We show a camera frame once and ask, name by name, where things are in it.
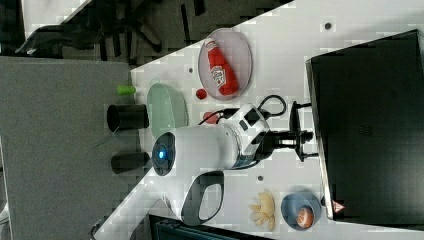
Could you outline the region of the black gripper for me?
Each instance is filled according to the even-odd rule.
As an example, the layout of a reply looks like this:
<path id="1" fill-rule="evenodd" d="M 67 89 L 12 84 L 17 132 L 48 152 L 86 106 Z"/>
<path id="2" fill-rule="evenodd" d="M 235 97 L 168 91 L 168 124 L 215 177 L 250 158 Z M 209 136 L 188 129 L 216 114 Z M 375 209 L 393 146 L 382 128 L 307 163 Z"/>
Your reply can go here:
<path id="1" fill-rule="evenodd" d="M 312 140 L 314 134 L 309 131 L 284 131 L 282 133 L 283 140 L 295 140 L 297 142 L 309 142 Z M 255 160 L 264 160 L 270 157 L 275 149 L 280 146 L 281 133 L 278 131 L 269 131 L 267 133 L 261 133 L 255 138 L 254 142 L 258 144 L 255 153 Z M 303 162 L 307 158 L 307 154 L 303 151 L 301 145 L 284 144 L 284 148 L 294 150 L 299 160 Z"/>

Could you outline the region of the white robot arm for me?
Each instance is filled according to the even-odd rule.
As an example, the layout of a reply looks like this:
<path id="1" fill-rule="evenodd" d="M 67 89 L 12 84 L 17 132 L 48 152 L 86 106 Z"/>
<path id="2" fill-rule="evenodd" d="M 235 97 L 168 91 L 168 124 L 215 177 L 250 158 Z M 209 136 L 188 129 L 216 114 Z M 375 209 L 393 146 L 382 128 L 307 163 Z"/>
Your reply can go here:
<path id="1" fill-rule="evenodd" d="M 255 166 L 279 148 L 293 149 L 303 160 L 303 145 L 313 133 L 300 128 L 298 110 L 291 109 L 289 129 L 272 131 L 270 114 L 246 104 L 216 125 L 171 129 L 157 138 L 152 151 L 154 176 L 173 213 L 185 224 L 201 225 L 205 192 L 210 186 L 224 187 L 226 170 Z"/>

